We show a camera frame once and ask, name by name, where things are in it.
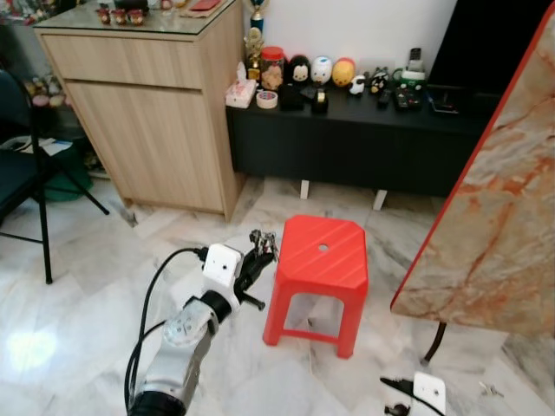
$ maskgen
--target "black cable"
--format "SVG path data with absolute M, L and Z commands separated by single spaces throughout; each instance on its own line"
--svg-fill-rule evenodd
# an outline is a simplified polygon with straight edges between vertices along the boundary
M 125 387 L 123 390 L 123 395 L 125 397 L 125 408 L 126 410 L 129 412 L 129 390 L 130 390 L 130 386 L 129 386 L 129 376 L 131 375 L 131 368 L 135 368 L 138 367 L 139 362 L 137 361 L 137 351 L 139 349 L 139 345 L 142 345 L 142 342 L 144 340 L 146 340 L 146 338 L 153 333 L 153 331 L 155 329 L 158 329 L 159 327 L 161 327 L 162 325 L 164 325 L 166 323 L 166 321 L 162 321 L 162 322 L 158 322 L 156 325 L 154 325 L 152 328 L 150 328 L 146 333 L 145 336 L 143 336 L 142 340 L 137 341 L 137 343 L 135 344 L 135 347 L 133 348 L 133 352 L 131 353 L 131 356 L 129 357 L 129 361 L 127 362 L 127 368 L 125 370 L 125 380 L 123 382 L 123 386 Z
M 167 264 L 170 263 L 172 261 L 172 259 L 174 257 L 176 257 L 178 254 L 185 253 L 185 252 L 195 253 L 200 258 L 201 261 L 205 261 L 206 260 L 206 253 L 208 252 L 208 248 L 207 247 L 203 247 L 201 249 L 199 249 L 199 248 L 185 248 L 185 249 L 179 249 L 179 250 L 174 251 L 172 254 L 170 254 L 166 258 L 166 260 L 164 260 L 164 263 L 162 263 L 162 265 L 156 270 L 156 273 L 154 274 L 153 280 L 148 285 L 147 294 L 145 295 L 145 302 L 144 302 L 143 307 L 142 307 L 142 315 L 140 317 L 139 339 L 137 341 L 137 344 L 135 345 L 135 348 L 136 348 L 136 354 L 135 354 L 136 358 L 134 360 L 135 364 L 133 365 L 133 368 L 131 370 L 131 380 L 128 384 L 126 383 L 126 385 L 125 385 L 125 393 L 127 395 L 126 406 L 129 406 L 129 404 L 128 404 L 129 400 L 128 399 L 129 399 L 130 395 L 134 393 L 135 384 L 136 384 L 136 381 L 137 381 L 137 369 L 139 367 L 140 350 L 141 350 L 142 340 L 145 337 L 145 327 L 147 325 L 147 311 L 148 311 L 148 303 L 150 302 L 150 295 L 152 294 L 152 291 L 154 289 L 154 285 L 156 284 L 156 281 L 160 277 L 162 271 L 164 271 L 164 269 L 166 268 Z

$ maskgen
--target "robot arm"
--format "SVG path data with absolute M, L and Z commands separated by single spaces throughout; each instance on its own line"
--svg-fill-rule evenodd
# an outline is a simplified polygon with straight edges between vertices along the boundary
M 250 238 L 255 247 L 246 256 L 223 244 L 210 246 L 203 267 L 205 293 L 191 297 L 164 324 L 160 349 L 128 404 L 129 416 L 185 415 L 219 324 L 242 302 L 264 308 L 245 291 L 277 258 L 277 248 L 273 234 L 253 231 Z

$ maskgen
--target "stool leg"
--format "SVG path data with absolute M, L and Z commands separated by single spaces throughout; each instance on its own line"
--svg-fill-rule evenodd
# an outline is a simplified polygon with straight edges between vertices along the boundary
M 343 302 L 343 317 L 337 343 L 337 356 L 339 358 L 350 358 L 353 354 L 363 310 L 364 299 L 359 302 L 352 302 L 352 300 L 351 302 Z
M 274 287 L 271 294 L 270 310 L 266 318 L 262 339 L 267 345 L 277 345 L 282 334 L 291 303 L 292 293 L 285 288 Z

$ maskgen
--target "glass jar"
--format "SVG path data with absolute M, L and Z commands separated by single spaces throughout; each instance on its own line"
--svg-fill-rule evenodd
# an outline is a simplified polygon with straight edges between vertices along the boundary
M 260 83 L 265 89 L 278 90 L 284 82 L 284 50 L 277 46 L 267 46 L 262 49 L 260 65 Z

